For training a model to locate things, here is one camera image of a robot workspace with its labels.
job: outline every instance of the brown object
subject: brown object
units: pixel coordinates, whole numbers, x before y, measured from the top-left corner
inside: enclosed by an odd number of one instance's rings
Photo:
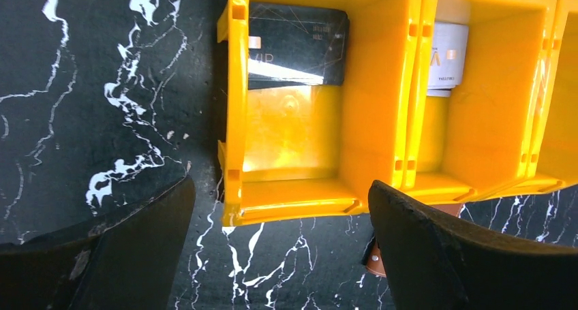
[[[457,217],[459,215],[459,211],[461,210],[462,206],[463,203],[454,203],[454,204],[437,204],[432,207]],[[365,268],[367,269],[367,271],[369,271],[374,275],[386,277],[385,268],[383,268],[383,262],[381,261],[381,252],[379,250],[377,242],[375,243],[374,248],[371,250],[371,253],[369,254],[367,263],[365,264]]]

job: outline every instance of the yellow plastic bin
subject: yellow plastic bin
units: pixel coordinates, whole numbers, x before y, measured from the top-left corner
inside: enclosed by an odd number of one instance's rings
[[[374,179],[401,185],[420,0],[250,1],[345,11],[345,81],[248,91],[249,0],[228,0],[223,224],[367,212]]]
[[[402,189],[428,204],[482,200],[526,176],[556,0],[422,0]],[[463,82],[427,97],[435,21],[470,28]]]
[[[548,193],[578,183],[578,0],[558,0],[550,53],[532,139],[532,154],[539,152],[530,168],[536,176],[495,196]]]

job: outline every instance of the stack of white cards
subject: stack of white cards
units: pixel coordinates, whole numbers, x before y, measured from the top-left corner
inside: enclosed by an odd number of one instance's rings
[[[450,90],[461,83],[467,44],[467,26],[447,22],[435,23],[427,83],[428,96],[449,97]]]

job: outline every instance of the storage bin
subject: storage bin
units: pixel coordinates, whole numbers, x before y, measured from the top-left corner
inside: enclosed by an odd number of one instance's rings
[[[428,204],[483,198],[520,183],[556,0],[422,0],[402,189]],[[468,25],[463,82],[427,97],[434,22]]]
[[[341,87],[247,90],[249,2],[343,10]],[[223,224],[367,212],[374,179],[401,186],[420,0],[228,0]]]
[[[544,95],[538,99],[529,174],[498,196],[548,193],[578,183],[578,0],[558,0]]]

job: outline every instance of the marble tabletop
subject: marble tabletop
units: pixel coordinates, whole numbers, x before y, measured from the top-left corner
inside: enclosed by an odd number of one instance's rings
[[[146,198],[197,197],[169,309],[393,309],[362,264],[368,215],[223,228],[226,0],[0,0],[0,243]],[[578,239],[577,188],[460,216],[544,243]]]

